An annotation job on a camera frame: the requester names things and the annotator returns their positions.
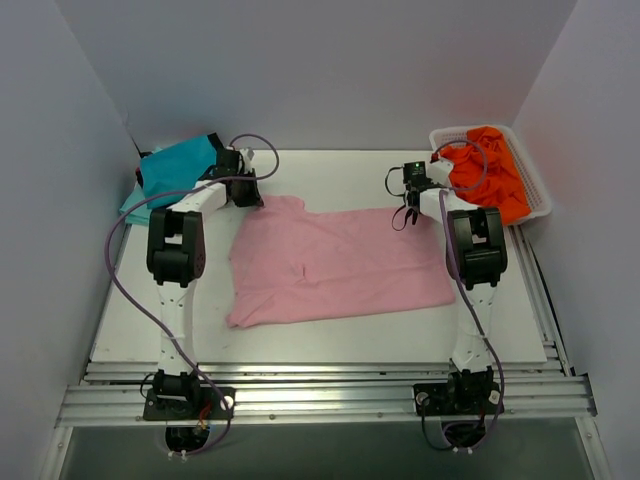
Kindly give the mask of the pink t-shirt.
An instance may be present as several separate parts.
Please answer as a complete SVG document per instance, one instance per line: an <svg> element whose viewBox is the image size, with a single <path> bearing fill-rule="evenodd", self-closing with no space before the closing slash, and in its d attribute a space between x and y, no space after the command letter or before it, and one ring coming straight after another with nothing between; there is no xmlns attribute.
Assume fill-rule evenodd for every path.
<svg viewBox="0 0 640 480"><path fill-rule="evenodd" d="M248 213L229 260L231 328L344 319L450 305L455 300L437 222L402 231L391 208L312 213L270 196Z"/></svg>

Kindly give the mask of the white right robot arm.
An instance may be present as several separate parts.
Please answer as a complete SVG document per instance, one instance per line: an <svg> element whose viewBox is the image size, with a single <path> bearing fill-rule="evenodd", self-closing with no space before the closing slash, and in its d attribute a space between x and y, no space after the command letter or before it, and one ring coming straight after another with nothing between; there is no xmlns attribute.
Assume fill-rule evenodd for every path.
<svg viewBox="0 0 640 480"><path fill-rule="evenodd" d="M480 400L479 387L473 380L491 384L492 367L497 364L488 344L495 293L508 265L501 214L496 207L481 207L462 199L446 186L444 175L451 171L446 161L414 161L400 170L406 218L415 223L422 215L443 226L447 271L464 303L459 309L451 354L459 378L443 390L447 406L464 413Z"/></svg>

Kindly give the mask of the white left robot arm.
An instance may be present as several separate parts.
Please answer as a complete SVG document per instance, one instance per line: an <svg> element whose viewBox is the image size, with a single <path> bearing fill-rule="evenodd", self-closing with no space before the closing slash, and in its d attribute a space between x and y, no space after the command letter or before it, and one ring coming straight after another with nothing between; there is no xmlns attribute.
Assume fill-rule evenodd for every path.
<svg viewBox="0 0 640 480"><path fill-rule="evenodd" d="M150 216L146 265L157 287L161 334L158 371L152 393L166 399L179 419L190 419L204 403L195 371L193 305L197 281L206 266L205 219L228 203L263 206L251 148L223 147L194 190Z"/></svg>

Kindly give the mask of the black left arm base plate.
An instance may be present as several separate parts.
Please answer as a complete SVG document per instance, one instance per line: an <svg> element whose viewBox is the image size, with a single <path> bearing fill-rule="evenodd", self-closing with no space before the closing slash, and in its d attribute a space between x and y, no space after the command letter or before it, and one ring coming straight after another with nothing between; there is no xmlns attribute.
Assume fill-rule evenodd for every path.
<svg viewBox="0 0 640 480"><path fill-rule="evenodd" d="M234 415L236 390L223 387L221 394L210 387L201 388L195 400L181 396L146 393L142 418L146 421L227 420Z"/></svg>

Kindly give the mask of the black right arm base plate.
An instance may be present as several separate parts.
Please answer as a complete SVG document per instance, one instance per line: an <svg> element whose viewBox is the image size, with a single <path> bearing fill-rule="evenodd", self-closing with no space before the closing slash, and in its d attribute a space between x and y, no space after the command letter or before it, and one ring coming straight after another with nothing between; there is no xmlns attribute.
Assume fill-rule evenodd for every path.
<svg viewBox="0 0 640 480"><path fill-rule="evenodd" d="M504 412L499 404L498 385L483 387L450 387L444 382L417 383L412 386L417 415L480 416Z"/></svg>

